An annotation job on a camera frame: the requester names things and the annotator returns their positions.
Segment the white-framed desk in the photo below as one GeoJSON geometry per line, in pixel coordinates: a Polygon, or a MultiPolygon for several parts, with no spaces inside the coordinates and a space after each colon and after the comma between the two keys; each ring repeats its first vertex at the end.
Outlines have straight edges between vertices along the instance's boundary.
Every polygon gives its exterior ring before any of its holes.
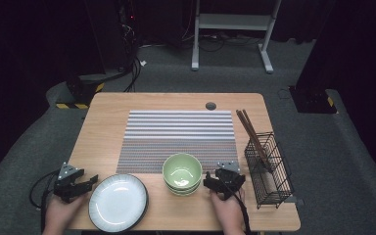
{"type": "Polygon", "coordinates": [[[199,62],[199,36],[201,29],[238,29],[251,31],[264,31],[263,42],[258,45],[258,52],[261,56],[264,69],[267,73],[273,73],[274,68],[270,62],[267,47],[274,29],[278,11],[282,0],[274,0],[274,7],[270,15],[227,15],[227,14],[203,14],[200,12],[201,0],[196,0],[194,40],[192,49],[191,70],[197,71],[199,62]]]}

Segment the green ceramic bowl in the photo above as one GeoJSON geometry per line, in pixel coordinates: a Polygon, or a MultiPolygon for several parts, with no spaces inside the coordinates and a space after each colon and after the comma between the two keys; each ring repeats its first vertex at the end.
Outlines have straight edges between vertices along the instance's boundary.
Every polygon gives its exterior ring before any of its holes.
{"type": "Polygon", "coordinates": [[[192,195],[193,193],[195,193],[197,191],[197,189],[189,189],[189,190],[176,190],[176,189],[172,189],[172,188],[168,188],[168,190],[174,194],[174,195],[177,195],[177,196],[189,196],[189,195],[192,195]]]}
{"type": "Polygon", "coordinates": [[[186,190],[201,181],[203,168],[192,155],[178,153],[169,156],[163,164],[164,182],[173,189],[186,190]]]}
{"type": "Polygon", "coordinates": [[[199,187],[200,183],[197,183],[193,186],[189,186],[189,187],[176,187],[176,186],[172,186],[170,184],[165,184],[165,186],[174,194],[176,195],[189,195],[189,194],[192,194],[193,192],[195,192],[198,187],[199,187]]]}

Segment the striped woven placemat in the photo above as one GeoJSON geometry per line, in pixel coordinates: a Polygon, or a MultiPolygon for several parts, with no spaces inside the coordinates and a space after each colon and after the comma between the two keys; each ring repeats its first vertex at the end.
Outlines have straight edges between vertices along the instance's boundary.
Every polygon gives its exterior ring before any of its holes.
{"type": "Polygon", "coordinates": [[[118,173],[160,173],[178,153],[197,158],[203,170],[238,161],[229,111],[132,110],[117,162],[118,173]]]}

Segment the brown wooden chopstick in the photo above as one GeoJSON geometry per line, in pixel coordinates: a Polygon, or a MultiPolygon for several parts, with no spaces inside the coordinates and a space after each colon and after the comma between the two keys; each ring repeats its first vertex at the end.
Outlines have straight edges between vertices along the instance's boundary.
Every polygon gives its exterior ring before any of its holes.
{"type": "Polygon", "coordinates": [[[261,146],[260,142],[259,142],[259,138],[257,136],[257,133],[252,125],[252,122],[247,114],[247,111],[246,110],[242,110],[241,111],[245,121],[246,121],[246,126],[249,130],[249,132],[251,133],[251,136],[252,138],[254,139],[255,141],[255,146],[256,146],[256,149],[258,151],[258,154],[261,158],[261,160],[263,161],[263,164],[265,166],[265,168],[268,170],[268,172],[272,173],[272,168],[270,167],[270,163],[268,161],[268,157],[267,157],[267,154],[265,152],[265,150],[263,149],[263,147],[261,146]]]}
{"type": "Polygon", "coordinates": [[[255,141],[254,141],[254,139],[252,138],[251,133],[249,132],[249,130],[248,130],[248,128],[247,128],[246,121],[245,121],[245,119],[244,119],[244,117],[243,117],[241,111],[242,111],[242,110],[237,110],[237,111],[236,111],[237,117],[239,118],[239,120],[240,120],[241,123],[243,124],[243,126],[244,126],[246,132],[247,132],[248,135],[249,135],[249,138],[252,140],[252,142],[254,143],[254,146],[255,146],[255,141]]]}

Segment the black computer tower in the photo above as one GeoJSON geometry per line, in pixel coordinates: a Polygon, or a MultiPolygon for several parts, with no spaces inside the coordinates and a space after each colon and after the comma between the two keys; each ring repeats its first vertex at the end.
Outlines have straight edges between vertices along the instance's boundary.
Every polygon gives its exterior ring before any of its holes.
{"type": "Polygon", "coordinates": [[[102,71],[130,67],[135,32],[130,0],[85,0],[102,71]]]}

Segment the person's right hand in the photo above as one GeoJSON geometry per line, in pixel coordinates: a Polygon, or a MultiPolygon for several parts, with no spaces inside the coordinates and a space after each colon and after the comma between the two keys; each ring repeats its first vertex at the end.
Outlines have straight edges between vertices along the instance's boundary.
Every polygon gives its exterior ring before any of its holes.
{"type": "Polygon", "coordinates": [[[223,230],[243,230],[244,216],[240,203],[232,196],[223,201],[216,192],[210,190],[211,203],[223,230]]]}

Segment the person's left hand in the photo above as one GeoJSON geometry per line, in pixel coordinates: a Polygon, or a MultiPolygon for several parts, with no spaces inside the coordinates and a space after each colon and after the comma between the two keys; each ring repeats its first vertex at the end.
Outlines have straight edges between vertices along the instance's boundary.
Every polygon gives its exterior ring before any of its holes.
{"type": "Polygon", "coordinates": [[[66,230],[86,198],[87,195],[84,194],[66,203],[60,197],[53,196],[47,206],[44,229],[52,227],[66,230]]]}

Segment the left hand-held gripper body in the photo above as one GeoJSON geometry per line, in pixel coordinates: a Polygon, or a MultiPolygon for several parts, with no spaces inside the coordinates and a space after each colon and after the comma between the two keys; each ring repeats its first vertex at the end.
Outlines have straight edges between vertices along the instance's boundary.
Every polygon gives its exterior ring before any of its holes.
{"type": "Polygon", "coordinates": [[[54,184],[54,194],[60,197],[66,203],[69,203],[71,201],[71,198],[75,198],[75,197],[82,195],[82,194],[73,193],[73,186],[78,183],[69,182],[68,180],[69,171],[74,168],[77,168],[77,167],[74,167],[67,163],[63,163],[59,171],[57,180],[55,181],[55,184],[54,184]]]}

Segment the black curtain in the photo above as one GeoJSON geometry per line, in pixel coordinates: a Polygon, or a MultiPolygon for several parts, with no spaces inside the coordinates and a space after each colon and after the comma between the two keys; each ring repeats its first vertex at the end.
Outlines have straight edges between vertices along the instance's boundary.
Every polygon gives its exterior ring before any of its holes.
{"type": "Polygon", "coordinates": [[[335,89],[376,163],[376,0],[335,0],[296,90],[335,89]]]}
{"type": "Polygon", "coordinates": [[[48,108],[54,85],[78,79],[56,12],[70,0],[0,0],[0,163],[48,108]]]}

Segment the black wire basket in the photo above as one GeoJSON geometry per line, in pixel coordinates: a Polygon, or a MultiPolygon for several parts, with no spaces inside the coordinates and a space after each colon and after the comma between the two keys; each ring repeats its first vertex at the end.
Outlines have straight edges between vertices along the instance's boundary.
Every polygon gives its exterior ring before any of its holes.
{"type": "Polygon", "coordinates": [[[259,133],[258,140],[266,154],[265,160],[259,155],[252,140],[244,151],[258,208],[262,205],[278,208],[295,191],[289,164],[273,132],[259,133]]]}

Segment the grey tape strip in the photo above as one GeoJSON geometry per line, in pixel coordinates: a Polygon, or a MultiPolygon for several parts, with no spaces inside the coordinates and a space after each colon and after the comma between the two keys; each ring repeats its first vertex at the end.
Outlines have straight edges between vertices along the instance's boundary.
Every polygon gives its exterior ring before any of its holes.
{"type": "Polygon", "coordinates": [[[285,203],[293,203],[297,207],[303,206],[305,204],[305,201],[301,198],[298,198],[296,196],[289,196],[286,200],[285,203]]]}

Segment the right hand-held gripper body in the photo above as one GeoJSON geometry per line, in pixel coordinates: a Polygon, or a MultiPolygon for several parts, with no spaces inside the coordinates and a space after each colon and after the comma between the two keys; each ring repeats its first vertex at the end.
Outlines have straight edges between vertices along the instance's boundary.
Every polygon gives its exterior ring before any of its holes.
{"type": "Polygon", "coordinates": [[[223,199],[227,200],[240,190],[246,177],[240,172],[240,167],[236,162],[220,162],[218,169],[214,172],[216,182],[214,191],[223,194],[223,199]]]}

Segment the black stand base striped edge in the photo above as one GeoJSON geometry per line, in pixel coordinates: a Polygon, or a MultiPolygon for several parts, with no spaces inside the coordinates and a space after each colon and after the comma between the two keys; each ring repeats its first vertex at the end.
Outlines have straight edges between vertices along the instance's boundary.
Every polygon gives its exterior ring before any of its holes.
{"type": "Polygon", "coordinates": [[[296,86],[290,86],[289,92],[299,113],[335,114],[337,109],[332,98],[325,92],[310,93],[296,86]]]}
{"type": "Polygon", "coordinates": [[[59,109],[88,109],[94,96],[101,92],[103,81],[83,81],[76,79],[67,81],[61,88],[55,102],[59,109]]]}

